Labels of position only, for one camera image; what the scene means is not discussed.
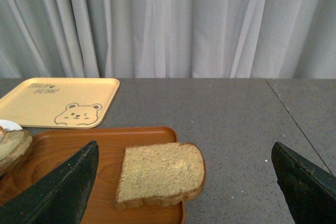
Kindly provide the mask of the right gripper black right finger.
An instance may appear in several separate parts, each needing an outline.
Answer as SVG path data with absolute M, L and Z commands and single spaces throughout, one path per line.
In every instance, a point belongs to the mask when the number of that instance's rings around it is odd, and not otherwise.
M 295 223 L 335 223 L 335 176 L 280 142 L 271 160 Z

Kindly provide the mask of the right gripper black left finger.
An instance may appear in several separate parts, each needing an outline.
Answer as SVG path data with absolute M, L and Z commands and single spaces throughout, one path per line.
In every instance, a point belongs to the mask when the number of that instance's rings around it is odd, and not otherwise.
M 1 223 L 81 223 L 95 183 L 99 146 L 91 141 L 1 206 Z

